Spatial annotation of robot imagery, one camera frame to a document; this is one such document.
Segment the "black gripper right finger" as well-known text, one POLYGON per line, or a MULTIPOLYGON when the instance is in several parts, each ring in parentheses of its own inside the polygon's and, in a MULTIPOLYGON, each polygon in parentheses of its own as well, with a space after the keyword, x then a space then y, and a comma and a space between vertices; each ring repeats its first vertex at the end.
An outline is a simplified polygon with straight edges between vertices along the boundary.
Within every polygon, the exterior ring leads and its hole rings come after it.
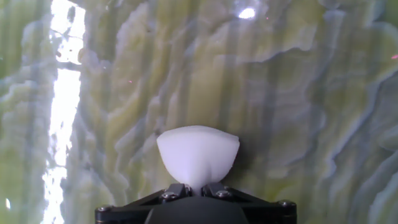
POLYGON ((249 195, 221 183, 207 184, 201 188, 201 195, 236 203, 268 203, 265 200, 249 195))

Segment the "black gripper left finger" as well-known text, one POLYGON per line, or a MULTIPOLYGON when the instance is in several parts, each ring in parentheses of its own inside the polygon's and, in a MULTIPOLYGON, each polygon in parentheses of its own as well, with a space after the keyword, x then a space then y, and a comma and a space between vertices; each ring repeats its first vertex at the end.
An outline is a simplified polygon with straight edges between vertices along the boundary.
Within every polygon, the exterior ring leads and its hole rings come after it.
POLYGON ((160 205, 162 203, 171 202, 192 195, 192 189, 187 187, 185 184, 171 184, 167 189, 159 190, 146 197, 140 198, 128 206, 149 206, 149 205, 160 205))

